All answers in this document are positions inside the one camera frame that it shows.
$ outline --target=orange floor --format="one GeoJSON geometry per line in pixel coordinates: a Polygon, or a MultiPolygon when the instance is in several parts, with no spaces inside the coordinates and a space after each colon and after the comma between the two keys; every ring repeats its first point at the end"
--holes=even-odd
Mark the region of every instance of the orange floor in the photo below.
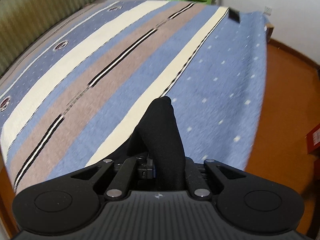
{"type": "Polygon", "coordinates": [[[302,194],[305,212],[298,231],[306,234],[315,205],[313,162],[306,134],[320,123],[320,80],[316,70],[268,45],[266,91],[246,171],[302,194]]]}

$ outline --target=bed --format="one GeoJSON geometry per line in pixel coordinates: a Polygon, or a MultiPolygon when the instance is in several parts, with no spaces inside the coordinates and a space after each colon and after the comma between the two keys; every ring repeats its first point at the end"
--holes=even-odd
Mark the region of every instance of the bed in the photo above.
{"type": "Polygon", "coordinates": [[[185,154],[244,169],[266,77],[260,12],[97,0],[54,25],[0,80],[0,145],[16,193],[93,164],[172,100],[185,154]]]}

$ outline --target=white dot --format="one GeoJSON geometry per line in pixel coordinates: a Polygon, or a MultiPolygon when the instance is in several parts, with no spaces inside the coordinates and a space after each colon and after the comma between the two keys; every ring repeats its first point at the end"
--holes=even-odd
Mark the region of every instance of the white dot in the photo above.
{"type": "Polygon", "coordinates": [[[234,141],[234,142],[237,142],[237,141],[240,140],[240,138],[241,138],[241,137],[240,137],[239,135],[237,135],[236,137],[234,137],[233,141],[234,141]]]}

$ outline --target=wall outlet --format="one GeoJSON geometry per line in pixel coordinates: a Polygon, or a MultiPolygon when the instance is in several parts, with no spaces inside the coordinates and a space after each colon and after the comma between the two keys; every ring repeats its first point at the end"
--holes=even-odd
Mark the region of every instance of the wall outlet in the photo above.
{"type": "Polygon", "coordinates": [[[270,8],[270,7],[267,7],[267,6],[265,6],[264,7],[264,12],[263,12],[263,14],[266,14],[266,15],[271,15],[271,12],[272,12],[272,8],[270,8]]]}

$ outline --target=black cloth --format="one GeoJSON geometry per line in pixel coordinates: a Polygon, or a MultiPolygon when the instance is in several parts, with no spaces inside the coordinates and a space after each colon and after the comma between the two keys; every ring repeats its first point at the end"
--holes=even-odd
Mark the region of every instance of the black cloth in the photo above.
{"type": "Polygon", "coordinates": [[[185,154],[169,97],[153,100],[132,135],[108,158],[115,164],[148,156],[156,167],[158,190],[183,190],[185,154]]]}

